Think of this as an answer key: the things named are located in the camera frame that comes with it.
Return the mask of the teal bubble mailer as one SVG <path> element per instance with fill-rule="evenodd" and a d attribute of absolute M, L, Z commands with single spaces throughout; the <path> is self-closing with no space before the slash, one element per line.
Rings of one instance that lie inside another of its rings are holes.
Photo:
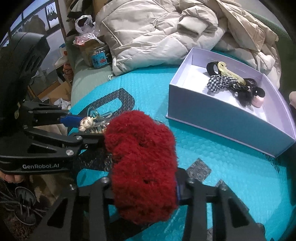
<path fill-rule="evenodd" d="M 278 157 L 167 118 L 169 85 L 180 66 L 135 70 L 99 85 L 72 106 L 115 114 L 135 109 L 167 125 L 176 138 L 178 164 L 210 186 L 226 184 L 266 229 L 267 240 L 295 231 L 295 144 Z"/>

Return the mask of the black claw hair clip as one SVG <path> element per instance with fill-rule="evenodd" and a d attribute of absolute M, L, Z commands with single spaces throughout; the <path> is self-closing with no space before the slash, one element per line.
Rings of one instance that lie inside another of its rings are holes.
<path fill-rule="evenodd" d="M 251 87 L 257 87 L 257 82 L 252 78 L 244 78 L 246 85 Z"/>

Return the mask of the cream hair claw clip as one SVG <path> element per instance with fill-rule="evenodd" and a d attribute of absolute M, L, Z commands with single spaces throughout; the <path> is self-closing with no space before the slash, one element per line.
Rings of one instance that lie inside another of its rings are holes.
<path fill-rule="evenodd" d="M 218 62 L 217 64 L 218 67 L 218 72 L 222 75 L 222 76 L 230 76 L 235 78 L 240 84 L 242 85 L 246 85 L 246 81 L 240 77 L 239 75 L 235 74 L 234 72 L 230 71 L 229 69 L 227 69 L 227 65 L 225 62 Z"/>

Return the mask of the lavender cardboard box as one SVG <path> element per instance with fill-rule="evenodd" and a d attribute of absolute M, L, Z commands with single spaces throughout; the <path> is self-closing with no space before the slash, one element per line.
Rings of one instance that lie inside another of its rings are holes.
<path fill-rule="evenodd" d="M 206 66 L 223 61 L 254 79 L 266 96 L 260 108 L 243 107 L 228 90 L 210 93 Z M 287 102 L 268 77 L 224 55 L 192 48 L 169 85 L 167 118 L 228 138 L 272 157 L 295 144 L 295 122 Z"/>

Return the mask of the beige folded cloth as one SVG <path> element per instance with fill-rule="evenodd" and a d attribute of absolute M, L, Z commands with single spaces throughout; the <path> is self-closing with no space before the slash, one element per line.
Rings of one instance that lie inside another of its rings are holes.
<path fill-rule="evenodd" d="M 289 94 L 290 105 L 296 109 L 296 91 L 292 91 Z"/>

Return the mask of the pink round cosmetic jar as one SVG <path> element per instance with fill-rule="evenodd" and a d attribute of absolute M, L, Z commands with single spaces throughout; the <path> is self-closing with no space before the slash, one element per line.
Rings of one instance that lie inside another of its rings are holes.
<path fill-rule="evenodd" d="M 257 95 L 257 96 L 254 96 L 251 104 L 256 108 L 260 108 L 260 107 L 262 107 L 263 102 L 264 102 L 264 97 L 260 97 Z"/>

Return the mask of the beige puffer jacket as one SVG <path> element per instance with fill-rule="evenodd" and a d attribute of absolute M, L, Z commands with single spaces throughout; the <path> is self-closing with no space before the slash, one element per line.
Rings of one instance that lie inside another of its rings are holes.
<path fill-rule="evenodd" d="M 277 34 L 234 1 L 110 1 L 95 23 L 115 75 L 175 65 L 200 48 L 242 60 L 280 87 Z"/>

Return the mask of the black lace bow clip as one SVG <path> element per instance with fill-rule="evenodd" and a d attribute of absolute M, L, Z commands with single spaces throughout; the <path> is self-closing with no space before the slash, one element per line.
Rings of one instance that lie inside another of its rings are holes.
<path fill-rule="evenodd" d="M 265 91 L 260 87 L 233 88 L 232 90 L 234 97 L 243 107 L 250 105 L 255 96 L 265 97 Z"/>

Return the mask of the blue label glass jar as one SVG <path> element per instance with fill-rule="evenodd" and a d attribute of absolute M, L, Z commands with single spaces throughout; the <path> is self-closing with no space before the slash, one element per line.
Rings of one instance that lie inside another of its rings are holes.
<path fill-rule="evenodd" d="M 95 69 L 105 67 L 112 63 L 112 56 L 107 45 L 93 49 L 90 52 L 90 60 Z"/>

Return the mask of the red fluffy scrunchie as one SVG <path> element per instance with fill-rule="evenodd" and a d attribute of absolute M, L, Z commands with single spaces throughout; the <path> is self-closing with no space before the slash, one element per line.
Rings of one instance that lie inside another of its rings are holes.
<path fill-rule="evenodd" d="M 104 136 L 112 154 L 111 185 L 119 215 L 137 225 L 168 220 L 178 207 L 171 130 L 132 110 L 113 118 Z"/>

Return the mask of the white plastic bag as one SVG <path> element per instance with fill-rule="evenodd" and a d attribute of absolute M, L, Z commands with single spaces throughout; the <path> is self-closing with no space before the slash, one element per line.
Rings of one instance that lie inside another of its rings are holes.
<path fill-rule="evenodd" d="M 94 27 L 91 15 L 82 15 L 75 21 L 75 30 L 80 34 L 92 32 Z"/>

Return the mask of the black white gingham scrunchie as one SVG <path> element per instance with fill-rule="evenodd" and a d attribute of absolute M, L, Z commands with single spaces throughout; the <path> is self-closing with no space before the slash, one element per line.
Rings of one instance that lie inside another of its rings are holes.
<path fill-rule="evenodd" d="M 238 80 L 226 75 L 212 75 L 207 83 L 207 89 L 213 93 L 236 85 Z"/>

